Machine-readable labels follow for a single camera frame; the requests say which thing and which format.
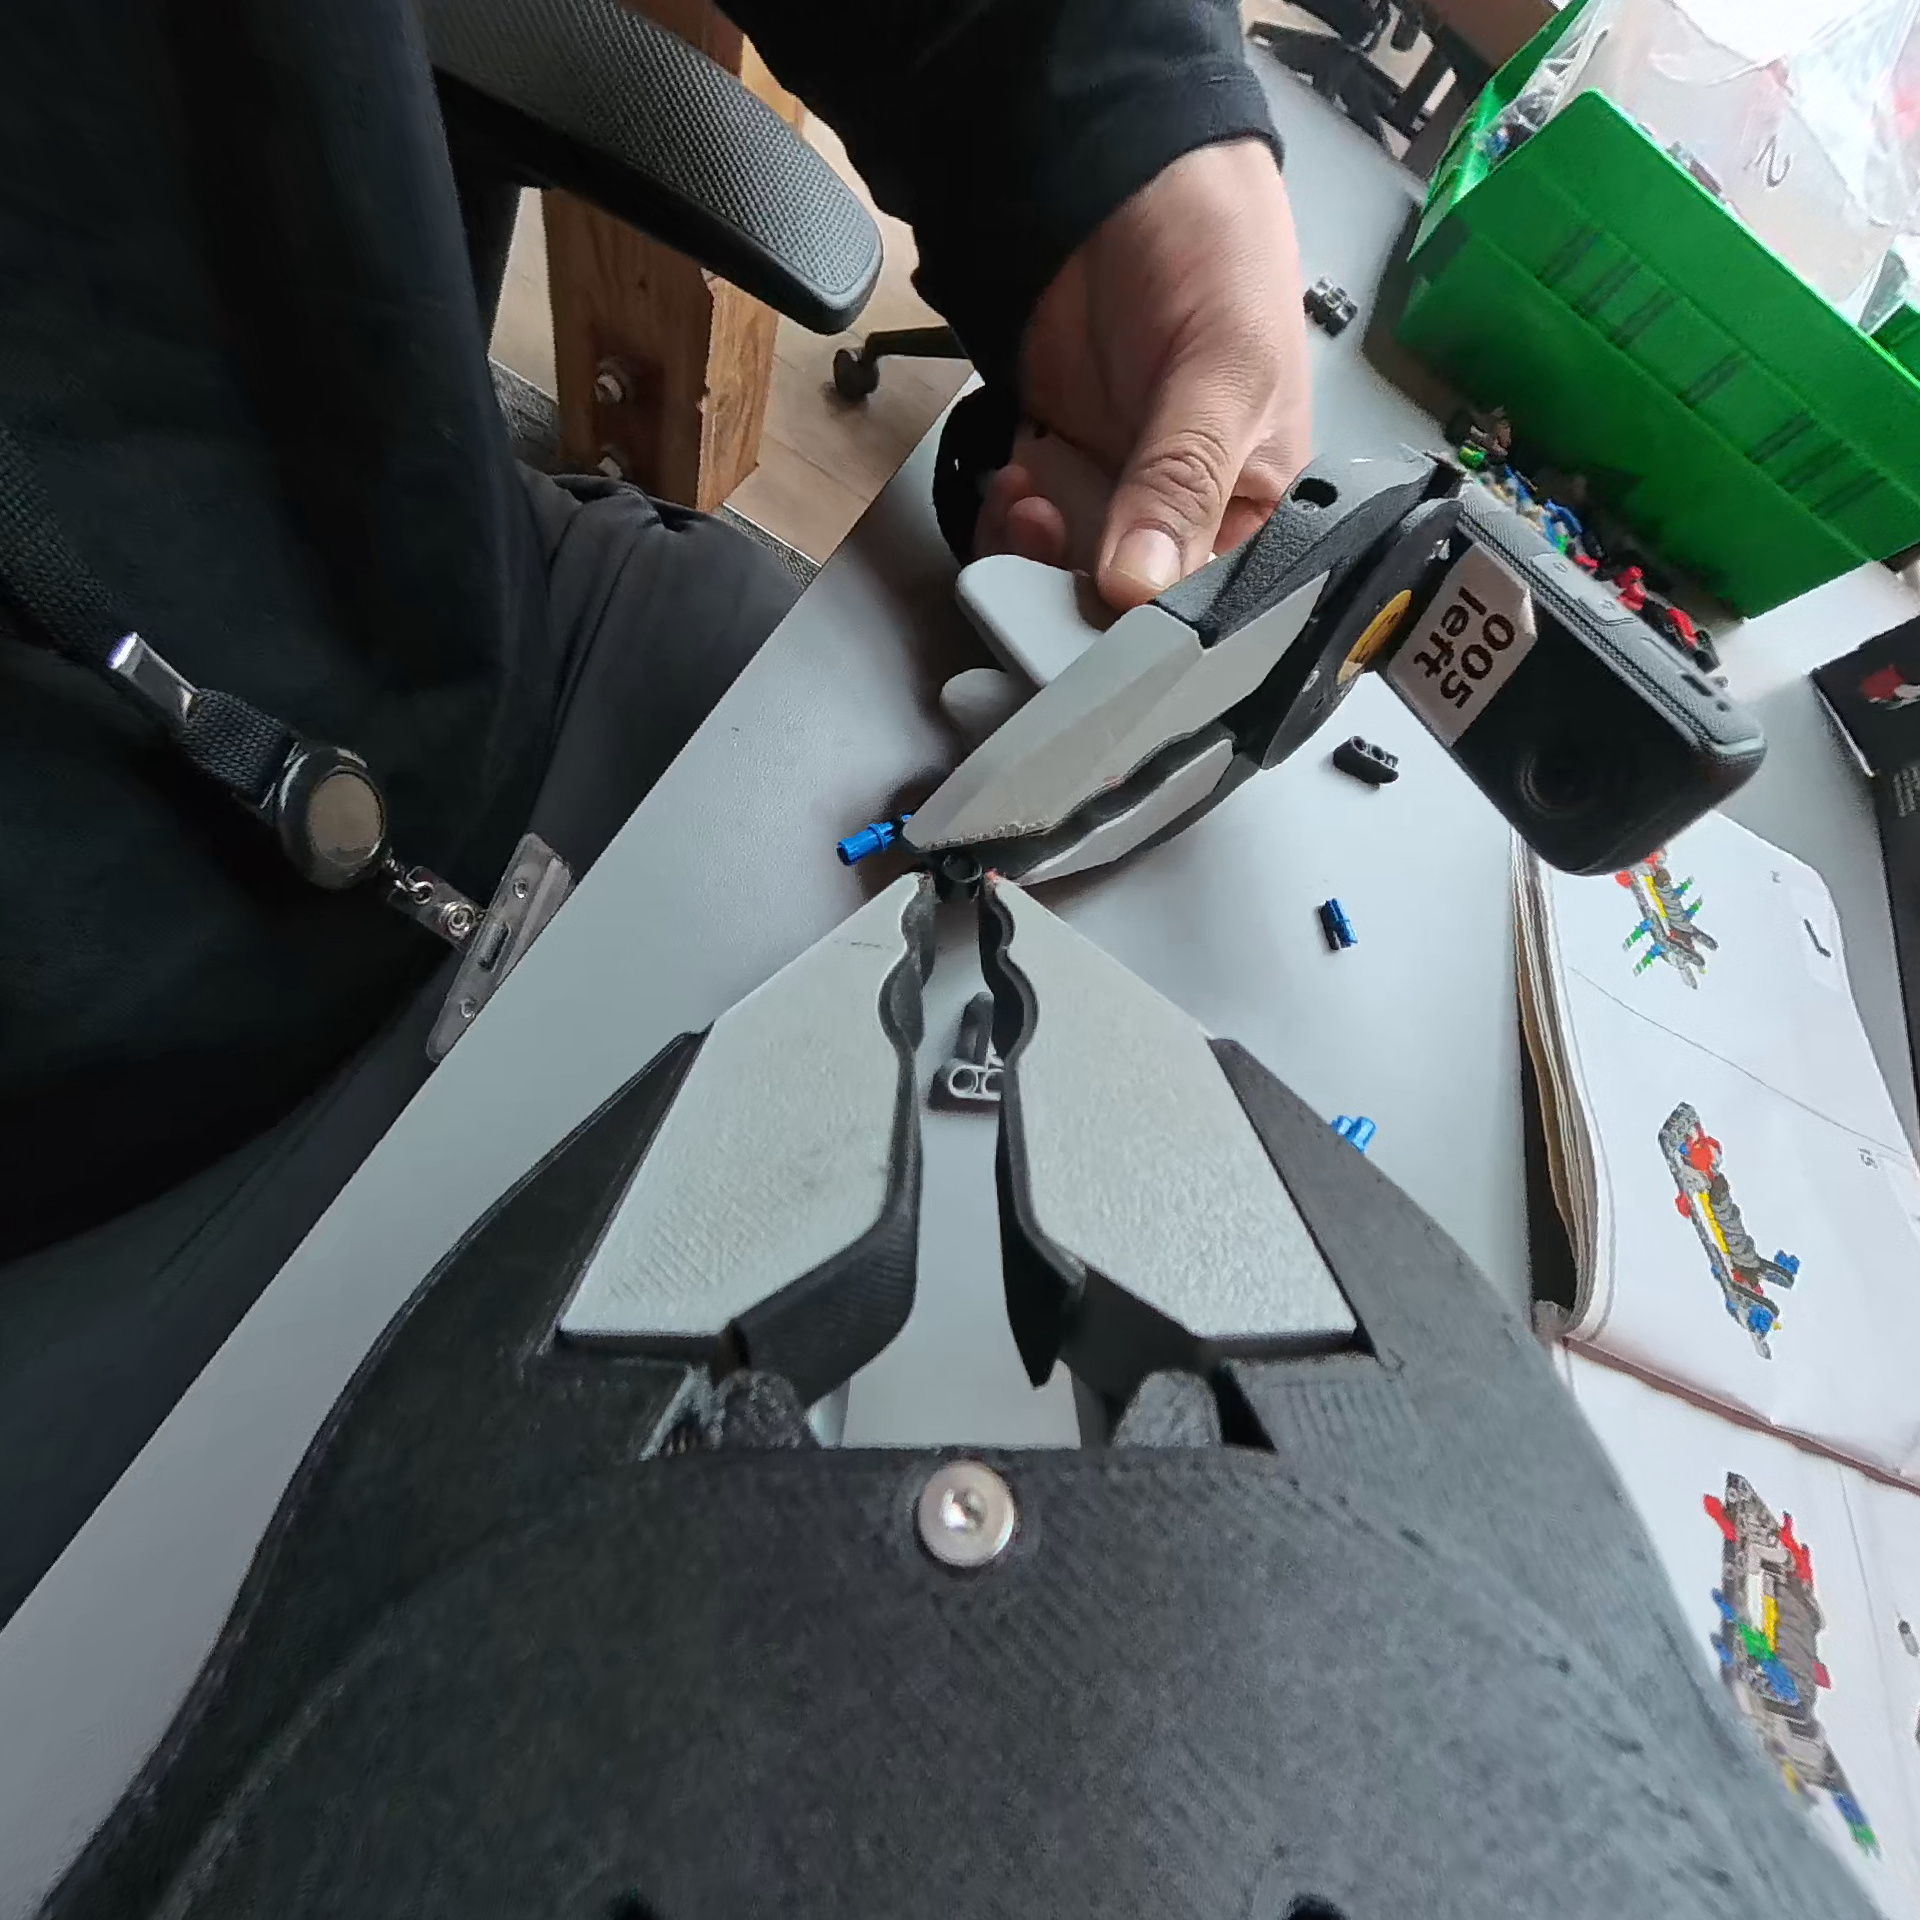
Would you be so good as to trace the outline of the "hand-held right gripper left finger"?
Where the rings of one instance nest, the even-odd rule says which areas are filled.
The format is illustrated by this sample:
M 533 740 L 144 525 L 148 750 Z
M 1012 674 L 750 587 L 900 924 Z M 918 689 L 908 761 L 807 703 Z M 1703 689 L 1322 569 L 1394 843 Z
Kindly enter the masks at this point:
M 930 880 L 719 1016 L 558 1318 L 567 1349 L 840 1394 L 918 1295 Z

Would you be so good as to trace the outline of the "person's left hand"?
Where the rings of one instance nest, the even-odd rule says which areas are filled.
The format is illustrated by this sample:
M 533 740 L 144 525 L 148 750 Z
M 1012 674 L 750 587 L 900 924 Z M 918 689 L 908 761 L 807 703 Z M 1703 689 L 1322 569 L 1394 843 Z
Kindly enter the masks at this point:
M 1247 541 L 1308 461 L 1308 326 L 1273 146 L 1176 156 L 1022 334 L 1014 440 L 973 550 L 1083 572 L 1130 612 Z

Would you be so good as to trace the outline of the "green plastic bin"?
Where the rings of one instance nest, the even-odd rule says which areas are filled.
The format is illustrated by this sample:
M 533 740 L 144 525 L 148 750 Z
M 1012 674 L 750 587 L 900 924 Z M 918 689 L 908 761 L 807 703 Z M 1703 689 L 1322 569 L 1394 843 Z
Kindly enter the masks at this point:
M 1739 615 L 1917 550 L 1917 355 L 1773 258 L 1605 98 L 1504 132 L 1593 18 L 1482 89 L 1427 187 L 1396 339 L 1503 412 L 1511 463 Z

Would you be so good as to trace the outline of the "wooden table leg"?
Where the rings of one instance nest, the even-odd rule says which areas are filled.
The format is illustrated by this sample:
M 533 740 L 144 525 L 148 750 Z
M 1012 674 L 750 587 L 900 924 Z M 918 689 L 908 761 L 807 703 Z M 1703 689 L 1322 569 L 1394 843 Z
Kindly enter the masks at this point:
M 721 505 L 759 469 L 774 306 L 558 189 L 543 240 L 563 461 Z

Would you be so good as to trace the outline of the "lego set box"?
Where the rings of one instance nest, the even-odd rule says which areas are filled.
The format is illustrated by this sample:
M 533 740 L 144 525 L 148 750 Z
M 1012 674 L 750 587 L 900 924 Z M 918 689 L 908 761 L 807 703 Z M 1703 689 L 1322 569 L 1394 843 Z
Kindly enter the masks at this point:
M 1907 1054 L 1917 1065 L 1917 616 L 1820 667 L 1812 689 L 1863 770 L 1892 901 Z

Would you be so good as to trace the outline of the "black chair caster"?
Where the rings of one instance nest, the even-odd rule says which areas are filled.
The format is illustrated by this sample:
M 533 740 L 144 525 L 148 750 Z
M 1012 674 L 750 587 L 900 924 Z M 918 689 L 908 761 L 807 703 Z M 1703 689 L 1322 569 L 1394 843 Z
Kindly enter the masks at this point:
M 864 406 L 890 361 L 952 361 L 970 355 L 946 322 L 872 326 L 860 339 L 845 338 L 829 355 L 829 391 L 835 402 Z

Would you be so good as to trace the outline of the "pile of loose lego parts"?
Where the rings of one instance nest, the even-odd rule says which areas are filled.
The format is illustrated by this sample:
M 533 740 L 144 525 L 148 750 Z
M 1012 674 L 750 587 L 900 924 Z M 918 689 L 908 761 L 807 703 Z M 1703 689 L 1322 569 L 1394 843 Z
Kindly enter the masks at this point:
M 1552 489 L 1543 476 L 1524 475 L 1511 456 L 1511 421 L 1503 409 L 1477 412 L 1457 409 L 1447 417 L 1447 440 L 1457 461 L 1524 521 L 1533 521 L 1552 550 L 1571 558 L 1601 587 L 1652 625 L 1681 658 L 1688 658 L 1711 679 L 1724 679 L 1715 632 L 1676 604 L 1663 582 L 1646 572 L 1641 551 L 1633 541 L 1605 539 L 1596 519 L 1581 513 L 1585 481 L 1575 476 Z

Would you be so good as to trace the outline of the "metal badge clip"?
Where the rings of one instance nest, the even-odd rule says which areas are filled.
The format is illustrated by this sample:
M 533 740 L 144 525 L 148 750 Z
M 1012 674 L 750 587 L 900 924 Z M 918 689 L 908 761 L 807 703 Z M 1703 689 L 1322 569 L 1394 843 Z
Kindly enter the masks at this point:
M 570 870 L 534 831 L 528 831 L 495 882 L 489 903 L 476 903 L 441 874 L 419 862 L 403 862 L 396 851 L 383 856 L 379 890 L 384 903 L 454 947 L 460 958 L 424 1037 L 424 1057 L 441 1065 L 492 1001 L 501 984 L 515 970 L 544 924 L 558 914 L 570 895 Z

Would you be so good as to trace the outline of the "black office chair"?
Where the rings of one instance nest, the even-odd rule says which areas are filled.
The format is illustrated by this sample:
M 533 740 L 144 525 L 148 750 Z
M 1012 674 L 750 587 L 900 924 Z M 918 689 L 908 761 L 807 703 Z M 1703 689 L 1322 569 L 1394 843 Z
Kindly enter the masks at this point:
M 1468 2 L 1244 2 L 1247 39 L 1427 181 L 1494 64 Z

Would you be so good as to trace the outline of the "person's left forearm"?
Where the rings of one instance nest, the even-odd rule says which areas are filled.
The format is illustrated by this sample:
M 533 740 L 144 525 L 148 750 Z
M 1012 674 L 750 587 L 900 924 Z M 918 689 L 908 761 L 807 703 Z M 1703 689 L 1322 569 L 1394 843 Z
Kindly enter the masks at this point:
M 721 2 L 918 243 L 918 292 L 1010 388 L 1068 255 L 1173 159 L 1280 132 L 1235 2 Z

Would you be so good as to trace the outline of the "clear plastic bag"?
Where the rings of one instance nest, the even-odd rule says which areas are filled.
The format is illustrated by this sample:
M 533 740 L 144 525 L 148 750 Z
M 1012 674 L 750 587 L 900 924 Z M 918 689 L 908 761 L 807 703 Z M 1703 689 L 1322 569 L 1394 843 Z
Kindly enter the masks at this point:
M 1859 330 L 1917 296 L 1917 2 L 1586 2 L 1560 56 Z

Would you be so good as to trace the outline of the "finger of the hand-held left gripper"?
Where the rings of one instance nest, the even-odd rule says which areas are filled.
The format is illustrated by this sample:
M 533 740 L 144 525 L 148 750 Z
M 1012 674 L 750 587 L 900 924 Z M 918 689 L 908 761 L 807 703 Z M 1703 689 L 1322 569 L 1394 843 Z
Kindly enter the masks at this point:
M 1123 615 L 912 812 L 906 843 L 920 856 L 1010 860 L 1166 743 L 1231 730 L 1226 716 L 1268 684 L 1307 625 L 1308 604 L 1277 604 L 1204 646 L 1168 612 Z
M 1166 743 L 1135 775 L 1080 807 L 1064 825 L 1010 849 L 1010 880 L 1035 889 L 1145 851 L 1203 820 L 1259 775 L 1231 730 L 1195 730 Z

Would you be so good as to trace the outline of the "grey T-shaped lego connector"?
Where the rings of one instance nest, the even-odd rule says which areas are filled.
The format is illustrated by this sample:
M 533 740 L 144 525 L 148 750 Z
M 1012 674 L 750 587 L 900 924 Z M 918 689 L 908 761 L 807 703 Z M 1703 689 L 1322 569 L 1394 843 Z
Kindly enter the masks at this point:
M 978 988 L 956 1016 L 952 1044 L 930 1078 L 930 1107 L 945 1115 L 996 1115 L 999 1104 L 996 996 Z

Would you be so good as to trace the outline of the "lego instruction booklet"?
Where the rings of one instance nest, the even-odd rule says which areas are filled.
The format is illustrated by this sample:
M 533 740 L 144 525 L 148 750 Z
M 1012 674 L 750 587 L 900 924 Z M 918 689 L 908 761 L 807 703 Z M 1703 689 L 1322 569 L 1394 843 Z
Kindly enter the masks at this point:
M 1718 812 L 1611 880 L 1515 851 L 1515 901 L 1547 1354 L 1753 1743 L 1917 1917 L 1917 1158 L 1839 907 Z

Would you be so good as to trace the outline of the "black badge reel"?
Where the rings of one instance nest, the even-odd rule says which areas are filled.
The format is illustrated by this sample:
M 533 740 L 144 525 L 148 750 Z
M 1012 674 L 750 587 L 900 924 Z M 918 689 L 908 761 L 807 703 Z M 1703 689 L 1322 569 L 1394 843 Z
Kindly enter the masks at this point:
M 387 807 L 372 767 L 333 743 L 291 749 L 270 816 L 286 865 L 322 890 L 361 886 L 387 843 Z

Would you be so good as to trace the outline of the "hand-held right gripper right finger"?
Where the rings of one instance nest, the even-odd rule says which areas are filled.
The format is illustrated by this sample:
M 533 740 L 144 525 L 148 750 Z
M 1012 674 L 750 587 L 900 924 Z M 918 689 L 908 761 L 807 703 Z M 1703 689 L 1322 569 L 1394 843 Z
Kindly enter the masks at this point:
M 1014 882 L 978 890 L 996 998 L 999 1269 L 1044 1386 L 1317 1360 L 1359 1318 L 1210 1036 Z

